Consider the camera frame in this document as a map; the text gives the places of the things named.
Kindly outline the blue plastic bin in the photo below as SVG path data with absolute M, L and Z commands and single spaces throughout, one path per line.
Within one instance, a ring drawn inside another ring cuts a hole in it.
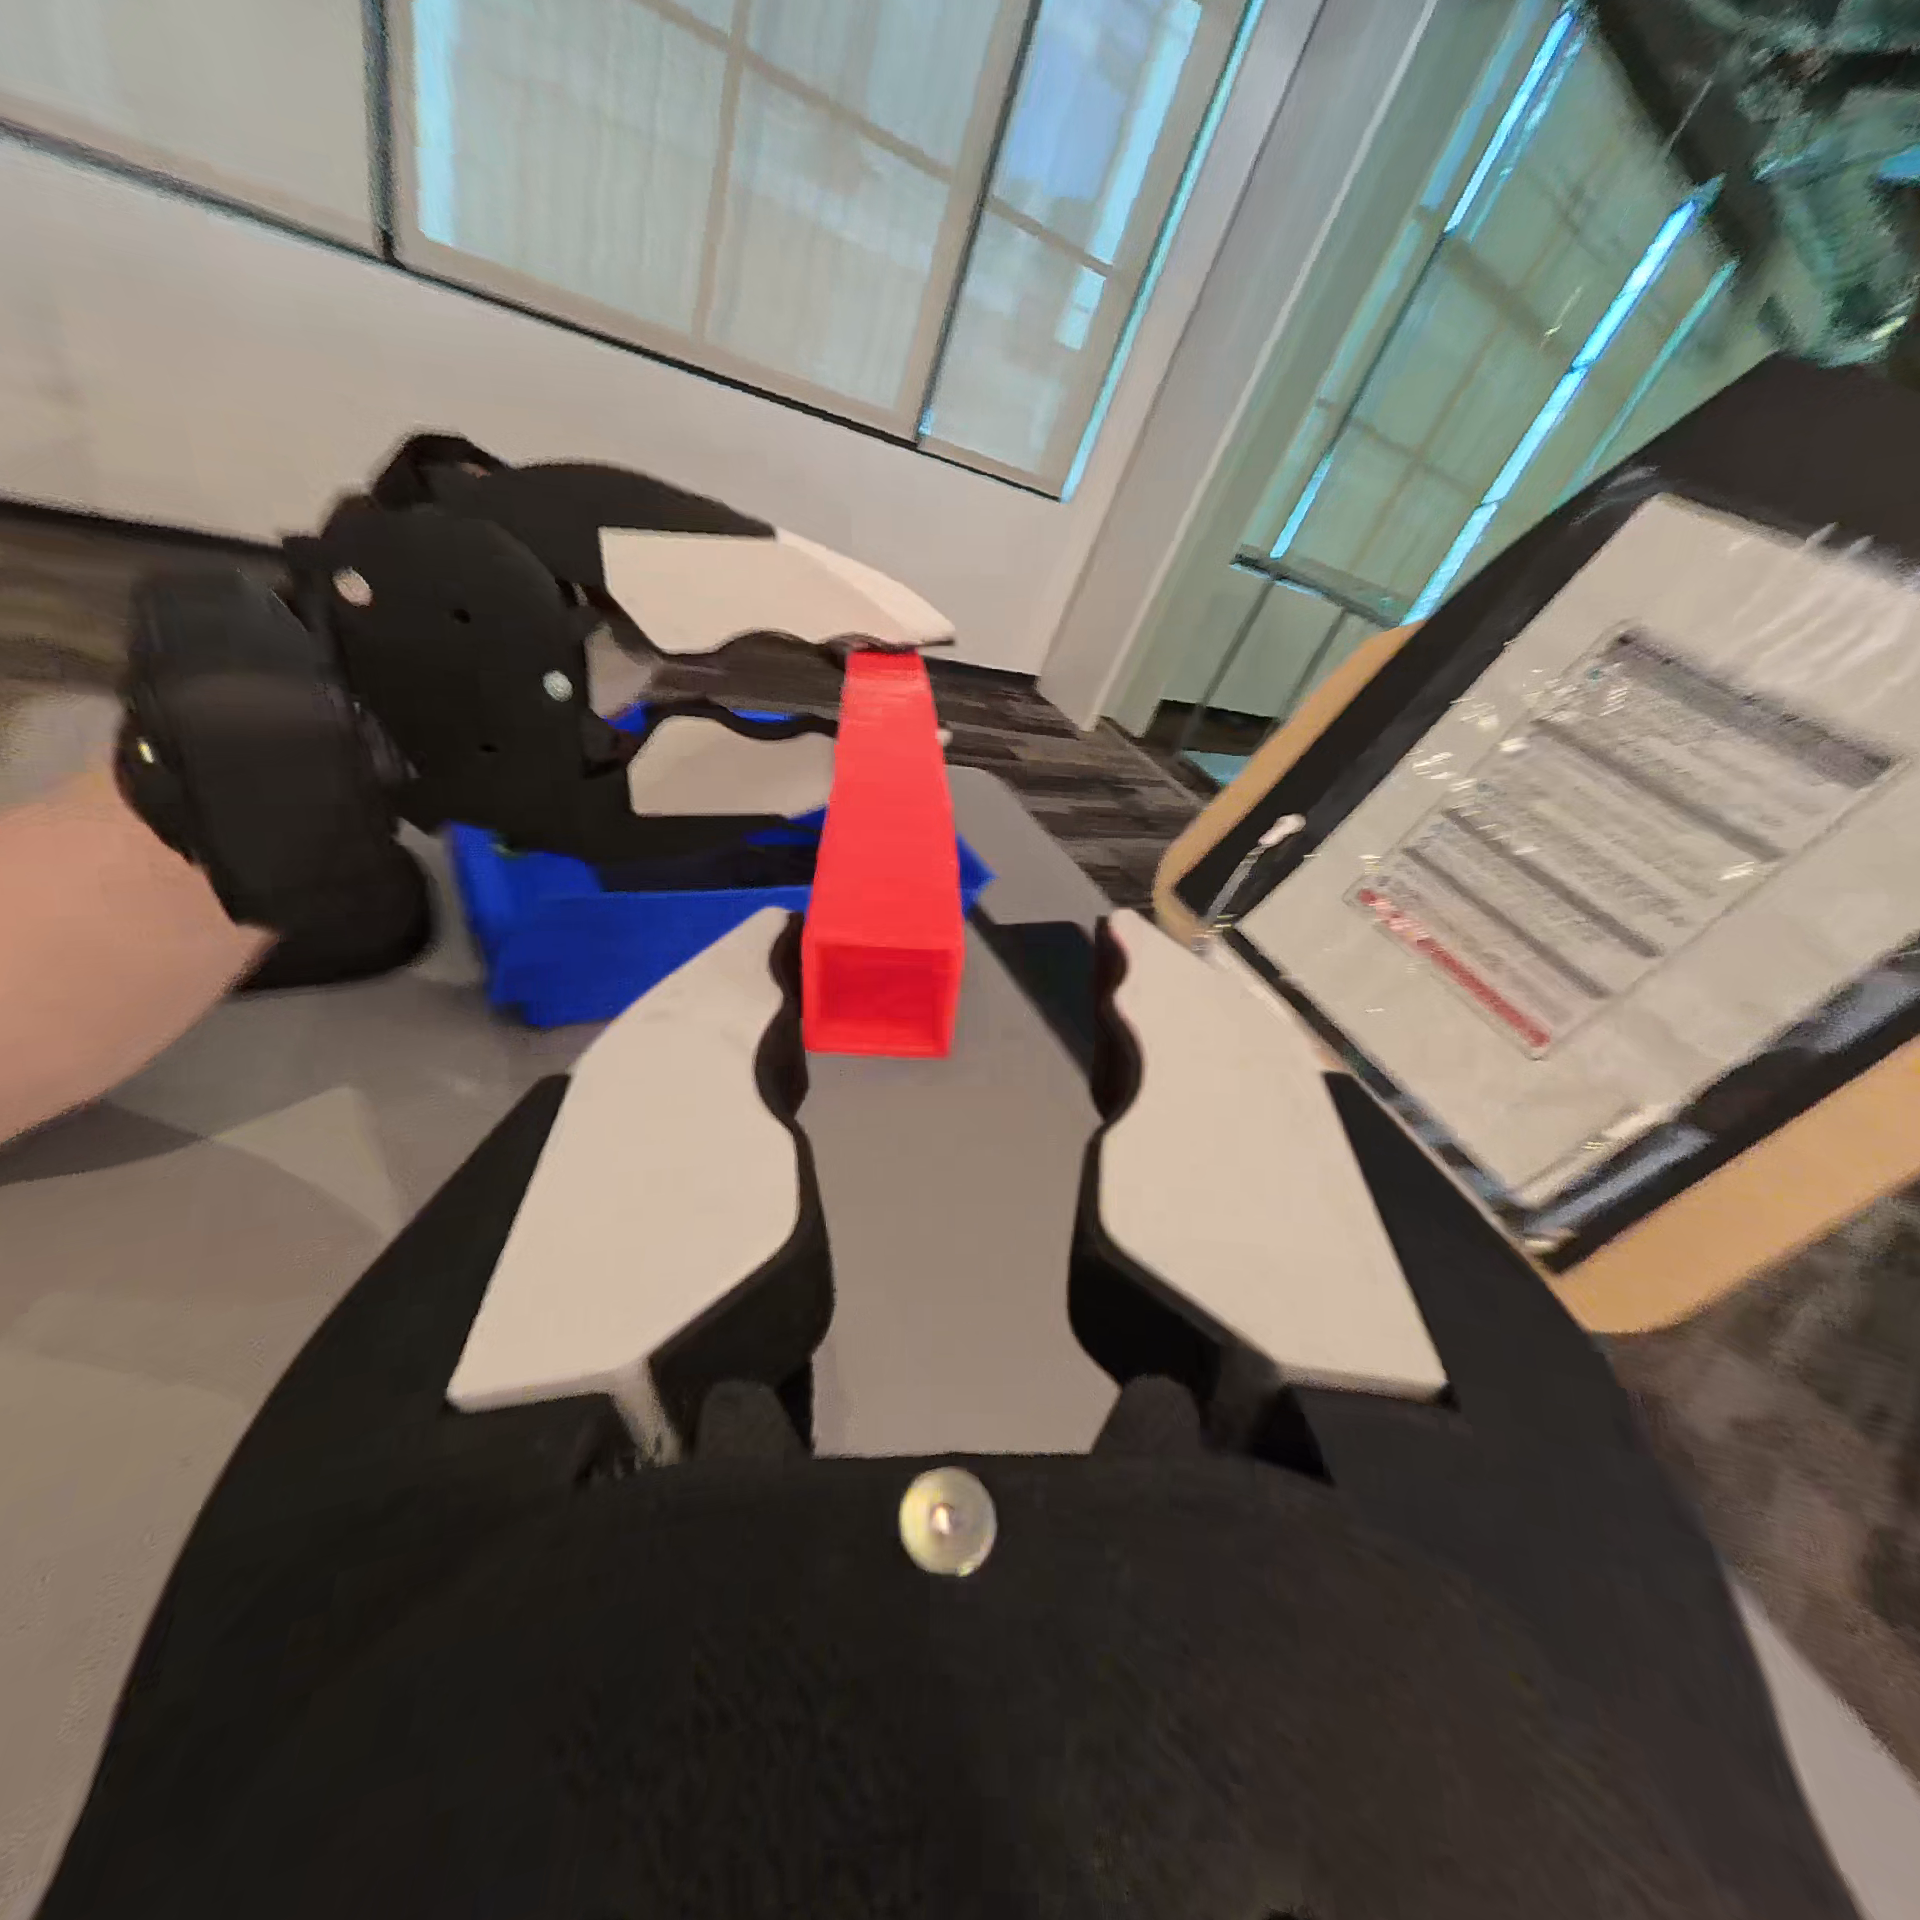
M 637 704 L 616 717 L 623 742 L 637 744 L 645 713 L 791 715 L 835 739 L 839 729 L 839 715 Z M 805 917 L 826 813 L 828 805 L 786 820 L 634 816 L 640 828 L 721 828 L 716 849 L 683 854 L 521 853 L 456 825 L 450 869 L 489 1000 L 531 1027 L 605 1021 L 762 909 Z M 954 831 L 967 917 L 992 870 Z

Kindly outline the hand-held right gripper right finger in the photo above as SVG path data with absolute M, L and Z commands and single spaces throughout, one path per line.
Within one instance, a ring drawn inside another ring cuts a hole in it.
M 1067 1313 L 1119 1385 L 1437 1403 L 1445 1361 L 1325 1071 L 1259 991 L 1121 909 L 1096 932 Z

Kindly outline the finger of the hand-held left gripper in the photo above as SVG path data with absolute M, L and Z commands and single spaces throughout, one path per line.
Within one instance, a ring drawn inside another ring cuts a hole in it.
M 605 527 L 585 604 L 637 701 L 721 701 L 754 678 L 839 688 L 860 656 L 948 653 L 954 619 L 919 589 L 826 544 Z
M 791 715 L 649 711 L 628 760 L 637 817 L 801 817 L 828 805 L 836 741 Z

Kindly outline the long red block bar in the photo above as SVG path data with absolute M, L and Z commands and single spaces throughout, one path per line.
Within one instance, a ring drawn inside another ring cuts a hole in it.
M 801 936 L 810 1051 L 943 1061 L 964 973 L 954 805 L 929 671 L 853 651 Z

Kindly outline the person's left forearm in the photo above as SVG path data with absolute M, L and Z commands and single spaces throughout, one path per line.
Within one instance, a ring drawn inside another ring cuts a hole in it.
M 3 820 L 3 1140 L 127 1084 L 228 995 L 275 935 L 89 765 Z

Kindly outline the tall glass panel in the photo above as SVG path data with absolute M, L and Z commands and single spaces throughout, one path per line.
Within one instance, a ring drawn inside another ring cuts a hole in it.
M 1525 5 L 1245 544 L 1426 614 L 1770 356 L 1761 287 L 1595 5 Z

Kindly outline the grid pane window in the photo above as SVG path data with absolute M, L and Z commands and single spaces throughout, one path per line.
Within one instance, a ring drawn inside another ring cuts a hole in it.
M 399 261 L 1079 489 L 1265 5 L 372 5 Z

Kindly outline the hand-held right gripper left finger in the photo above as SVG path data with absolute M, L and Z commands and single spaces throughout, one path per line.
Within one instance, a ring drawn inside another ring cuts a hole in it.
M 756 1383 L 810 1437 L 832 1248 L 801 1129 L 801 935 L 801 913 L 752 913 L 575 1062 L 452 1408 L 603 1396 L 645 1456 L 672 1459 L 716 1385 Z

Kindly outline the grey desk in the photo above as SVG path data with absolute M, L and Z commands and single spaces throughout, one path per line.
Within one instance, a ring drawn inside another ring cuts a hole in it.
M 34 1916 L 165 1576 L 281 1368 L 589 1037 L 498 1024 L 450 918 L 419 968 L 231 1000 L 5 1149 L 5 1916 Z M 853 1213 L 824 1435 L 1091 1439 L 1114 1392 L 1037 1288 L 1096 1108 L 999 959 L 970 936 L 946 1062 L 828 1061 L 813 1086 L 828 1205 Z

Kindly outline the wooden framed instruction sign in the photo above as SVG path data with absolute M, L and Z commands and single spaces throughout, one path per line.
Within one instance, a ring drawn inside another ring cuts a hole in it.
M 1589 1331 L 1915 1182 L 1915 531 L 1640 459 L 1365 643 L 1167 856 Z

